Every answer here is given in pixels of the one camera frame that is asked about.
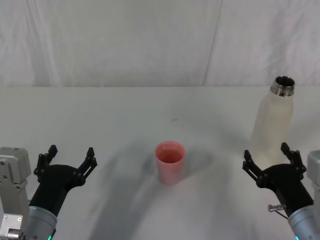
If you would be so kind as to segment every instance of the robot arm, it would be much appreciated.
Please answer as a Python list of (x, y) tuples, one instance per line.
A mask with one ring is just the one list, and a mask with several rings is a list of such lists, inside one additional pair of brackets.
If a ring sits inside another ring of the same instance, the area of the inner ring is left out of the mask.
[(25, 149), (0, 148), (0, 197), (4, 212), (0, 239), (21, 237), (20, 229), (29, 217), (26, 185), (30, 173), (28, 152)]
[[(276, 206), (275, 211), (268, 207), (269, 212), (284, 210), (297, 240), (320, 240), (320, 151), (308, 155), (306, 169), (299, 151), (290, 150), (285, 142), (281, 150), (290, 163), (274, 165), (262, 171), (246, 150), (242, 168), (259, 188), (270, 189), (275, 193), (281, 205)], [(306, 170), (315, 188), (314, 201), (301, 182)]]
[(57, 216), (68, 192), (82, 186), (97, 166), (92, 147), (79, 168), (50, 165), (58, 150), (52, 145), (39, 154), (34, 174), (40, 183), (30, 201), (25, 186), (30, 175), (28, 153), (22, 148), (0, 148), (0, 196), (4, 216), (0, 240), (51, 240), (56, 232)]

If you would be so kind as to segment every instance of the white curtain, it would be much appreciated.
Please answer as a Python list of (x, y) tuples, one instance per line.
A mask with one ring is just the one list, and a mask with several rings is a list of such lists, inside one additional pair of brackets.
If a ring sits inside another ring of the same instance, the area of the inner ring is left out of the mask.
[(320, 84), (319, 0), (0, 0), (0, 86)]

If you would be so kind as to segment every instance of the white table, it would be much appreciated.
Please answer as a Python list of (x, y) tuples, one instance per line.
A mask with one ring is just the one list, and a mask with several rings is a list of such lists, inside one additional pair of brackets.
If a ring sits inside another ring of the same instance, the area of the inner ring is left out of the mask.
[[(242, 170), (267, 87), (2, 88), (0, 146), (22, 147), (31, 168), (56, 144), (52, 164), (79, 166), (89, 146), (98, 167), (68, 194), (56, 240), (292, 240), (278, 204)], [(320, 148), (320, 87), (297, 87), (289, 146)], [(155, 146), (181, 142), (186, 177), (157, 180)], [(29, 197), (37, 189), (28, 178)], [(313, 195), (310, 181), (303, 180)]]

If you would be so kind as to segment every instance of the white water bottle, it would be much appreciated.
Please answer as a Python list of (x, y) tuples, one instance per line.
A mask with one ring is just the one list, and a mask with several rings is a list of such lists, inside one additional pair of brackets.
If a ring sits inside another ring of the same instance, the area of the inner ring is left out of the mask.
[(292, 78), (278, 76), (260, 104), (249, 151), (253, 161), (262, 170), (281, 164), (281, 159), (286, 158), (280, 148), (287, 140), (293, 115), (294, 89), (295, 81)]

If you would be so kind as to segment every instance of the pink cup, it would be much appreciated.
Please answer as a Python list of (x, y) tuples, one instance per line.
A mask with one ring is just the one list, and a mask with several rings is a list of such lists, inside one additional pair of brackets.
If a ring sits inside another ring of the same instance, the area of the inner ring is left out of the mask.
[(186, 156), (184, 146), (176, 141), (165, 141), (155, 148), (156, 163), (160, 181), (165, 185), (175, 185), (182, 178)]

